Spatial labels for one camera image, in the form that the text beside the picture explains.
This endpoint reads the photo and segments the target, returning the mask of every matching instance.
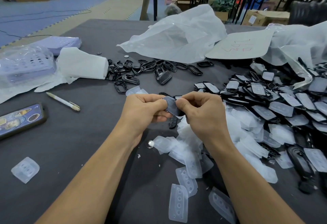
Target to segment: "hand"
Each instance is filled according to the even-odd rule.
[[[193,91],[179,98],[176,105],[186,114],[192,131],[206,148],[212,147],[216,140],[232,144],[220,96]]]
[[[126,98],[116,127],[122,128],[135,141],[134,147],[151,122],[165,122],[172,117],[172,114],[165,111],[167,102],[162,98],[162,95],[156,94],[134,94]]]

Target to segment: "forearm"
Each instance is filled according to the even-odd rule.
[[[122,130],[114,129],[36,224],[102,224],[130,155]]]
[[[212,144],[210,153],[219,167],[241,224],[304,223],[231,141],[220,140]]]

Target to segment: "dark gray table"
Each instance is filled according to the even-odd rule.
[[[116,44],[143,33],[151,24],[153,22],[88,20],[64,35],[80,37],[83,41],[81,50],[85,52],[102,52],[102,56],[113,61],[124,61],[125,52]],[[228,33],[262,29],[235,25],[226,28]],[[129,55],[131,60],[150,60],[136,53]],[[210,81],[222,87],[228,77],[235,72],[242,73],[243,69],[228,70],[215,61],[214,67],[202,71],[203,76],[198,77],[187,70],[178,70],[165,86],[156,82],[153,73],[144,73],[138,78],[141,88],[148,93],[181,95],[192,91],[193,84],[199,81]],[[44,124],[0,141],[1,224],[34,223],[112,131],[125,101],[125,95],[118,94],[113,83],[105,80],[78,79],[71,85],[59,85],[50,92],[78,104],[80,113],[73,112],[45,93],[28,92],[0,104],[0,113],[4,114],[42,102],[49,115]],[[168,219],[170,188],[172,183],[178,184],[175,169],[184,165],[167,154],[159,155],[156,149],[145,147],[145,141],[157,135],[173,136],[177,132],[169,130],[167,123],[152,124],[144,132],[141,143],[126,165],[107,223],[176,223]],[[39,164],[40,171],[30,182],[23,184],[10,170],[27,156]],[[272,186],[281,197],[306,223],[324,223],[327,199],[322,193],[319,190],[309,196],[301,193],[297,189],[299,177],[293,168],[281,169],[277,164],[274,168],[278,183]],[[198,193],[189,199],[188,223],[228,223],[209,204],[210,188],[206,190],[215,186],[226,192],[218,168],[215,166],[197,182]]]

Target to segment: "white pen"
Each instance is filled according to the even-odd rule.
[[[56,95],[52,94],[52,93],[49,93],[49,92],[46,92],[46,94],[49,96],[49,97],[52,97],[53,99],[67,105],[68,107],[71,107],[73,110],[76,110],[76,111],[80,111],[80,107],[78,105],[76,105],[75,103],[72,103],[72,102],[67,102],[65,101],[64,99],[61,99],[60,97],[57,97]]]

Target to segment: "phone case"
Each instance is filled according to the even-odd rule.
[[[0,116],[0,140],[35,127],[47,120],[41,103]]]

